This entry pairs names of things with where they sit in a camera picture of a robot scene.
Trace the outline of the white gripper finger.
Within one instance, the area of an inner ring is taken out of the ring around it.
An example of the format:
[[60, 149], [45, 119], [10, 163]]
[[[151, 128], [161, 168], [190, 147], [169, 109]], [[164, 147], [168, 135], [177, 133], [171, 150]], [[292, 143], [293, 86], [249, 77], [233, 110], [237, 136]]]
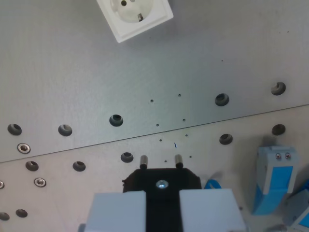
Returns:
[[98, 193], [85, 223], [86, 232], [146, 231], [146, 193]]
[[184, 232], [247, 230], [231, 189], [188, 189], [179, 195]]

